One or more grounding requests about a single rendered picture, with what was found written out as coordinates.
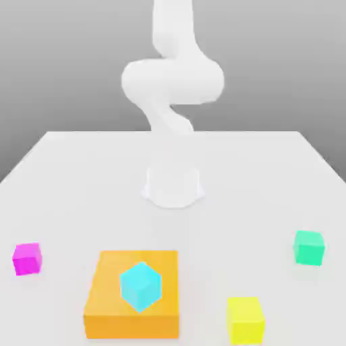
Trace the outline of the small cyan cube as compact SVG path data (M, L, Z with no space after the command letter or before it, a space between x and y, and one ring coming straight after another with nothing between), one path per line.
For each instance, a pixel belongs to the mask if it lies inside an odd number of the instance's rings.
M119 275L120 295L137 313L162 298L162 276L146 262L139 262Z

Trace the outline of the small green cube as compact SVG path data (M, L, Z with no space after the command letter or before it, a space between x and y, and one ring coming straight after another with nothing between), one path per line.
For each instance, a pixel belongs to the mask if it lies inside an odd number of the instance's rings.
M293 243L295 263L321 266L325 248L324 238L320 232L298 230Z

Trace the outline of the small yellow cube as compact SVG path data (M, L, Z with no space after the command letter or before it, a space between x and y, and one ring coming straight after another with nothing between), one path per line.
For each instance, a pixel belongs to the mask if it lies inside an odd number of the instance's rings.
M226 324L232 345L263 343L265 318L257 297L229 297Z

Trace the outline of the small magenta cube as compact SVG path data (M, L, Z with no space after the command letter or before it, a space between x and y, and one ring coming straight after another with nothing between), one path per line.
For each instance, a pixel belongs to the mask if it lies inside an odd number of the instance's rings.
M39 243L16 245L12 261L17 276L38 274L41 271L42 255Z

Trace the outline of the large orange box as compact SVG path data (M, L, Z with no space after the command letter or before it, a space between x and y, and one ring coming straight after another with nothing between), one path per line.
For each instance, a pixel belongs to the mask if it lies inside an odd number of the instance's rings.
M137 313L120 295L119 275L146 262L162 276L162 298ZM102 251L84 307L89 339L176 339L179 336L178 252Z

